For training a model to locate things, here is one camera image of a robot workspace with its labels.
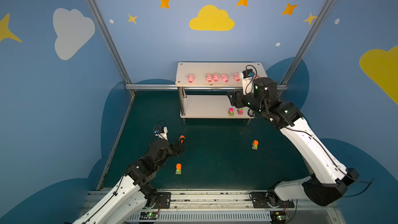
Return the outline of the orange toy car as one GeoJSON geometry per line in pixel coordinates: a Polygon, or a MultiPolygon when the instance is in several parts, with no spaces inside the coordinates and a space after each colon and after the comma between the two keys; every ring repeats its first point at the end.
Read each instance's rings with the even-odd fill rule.
{"type": "Polygon", "coordinates": [[[185,139],[186,139],[186,138],[185,138],[183,135],[181,135],[181,136],[179,137],[179,140],[180,140],[181,143],[183,143],[185,139]]]}

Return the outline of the pink pig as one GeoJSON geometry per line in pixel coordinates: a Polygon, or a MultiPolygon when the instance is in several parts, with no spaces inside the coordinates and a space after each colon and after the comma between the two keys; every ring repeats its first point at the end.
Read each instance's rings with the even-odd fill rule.
{"type": "Polygon", "coordinates": [[[193,74],[190,74],[190,75],[188,76],[188,83],[192,84],[192,83],[194,82],[194,80],[195,80],[194,75],[193,75],[193,74]]]}
{"type": "Polygon", "coordinates": [[[240,73],[235,73],[233,78],[236,82],[240,82],[240,73]]]}
{"type": "Polygon", "coordinates": [[[227,82],[229,81],[229,76],[226,75],[226,74],[222,74],[221,78],[222,78],[222,81],[223,81],[224,83],[227,83],[227,82]]]}
{"type": "Polygon", "coordinates": [[[214,81],[214,82],[218,82],[219,79],[220,79],[219,74],[217,74],[217,73],[213,74],[213,81],[214,81]]]}
{"type": "Polygon", "coordinates": [[[211,82],[212,82],[212,79],[213,79],[213,76],[212,76],[211,74],[207,74],[207,75],[206,75],[206,81],[207,81],[208,83],[211,83],[211,82]]]}

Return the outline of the orange green toy truck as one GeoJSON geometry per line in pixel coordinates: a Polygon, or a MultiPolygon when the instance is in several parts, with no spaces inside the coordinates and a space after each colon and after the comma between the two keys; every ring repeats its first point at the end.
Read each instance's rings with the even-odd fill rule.
{"type": "Polygon", "coordinates": [[[176,164],[176,175],[180,175],[182,173],[182,165],[180,163],[176,164]]]}
{"type": "Polygon", "coordinates": [[[252,143],[252,149],[253,150],[258,150],[258,145],[259,145],[259,142],[257,140],[254,140],[253,143],[252,143]]]}

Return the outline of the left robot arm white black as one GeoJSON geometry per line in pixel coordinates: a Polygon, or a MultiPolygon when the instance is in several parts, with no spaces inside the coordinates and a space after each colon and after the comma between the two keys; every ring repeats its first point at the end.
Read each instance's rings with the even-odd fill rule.
{"type": "Polygon", "coordinates": [[[147,152],[130,164],[112,190],[75,224],[122,224],[135,212],[155,204],[157,190],[153,180],[168,158],[184,153],[182,135],[174,143],[158,138],[147,152]]]}

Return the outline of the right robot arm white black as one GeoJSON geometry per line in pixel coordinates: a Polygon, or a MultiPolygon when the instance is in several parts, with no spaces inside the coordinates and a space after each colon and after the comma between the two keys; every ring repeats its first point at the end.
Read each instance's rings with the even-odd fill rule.
{"type": "Polygon", "coordinates": [[[279,201],[311,200],[327,206],[343,197],[349,185],[359,178],[354,168],[345,167],[317,138],[301,111],[291,102],[279,99],[277,84],[268,77],[251,82],[252,90],[227,93],[232,106],[247,107],[269,121],[295,146],[311,169],[303,179],[281,181],[266,193],[267,204],[279,201]]]}

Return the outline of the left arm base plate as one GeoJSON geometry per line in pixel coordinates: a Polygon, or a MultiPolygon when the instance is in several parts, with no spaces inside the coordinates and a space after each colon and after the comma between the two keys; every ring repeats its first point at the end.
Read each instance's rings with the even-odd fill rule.
{"type": "Polygon", "coordinates": [[[170,192],[157,192],[148,198],[146,208],[149,209],[169,209],[171,204],[170,192]]]}

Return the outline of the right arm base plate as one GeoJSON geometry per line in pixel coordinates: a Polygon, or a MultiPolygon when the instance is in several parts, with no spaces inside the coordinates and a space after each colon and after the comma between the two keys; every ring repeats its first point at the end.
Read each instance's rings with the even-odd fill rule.
{"type": "Polygon", "coordinates": [[[254,208],[295,208],[292,200],[282,201],[274,192],[252,191],[249,197],[254,208]]]}

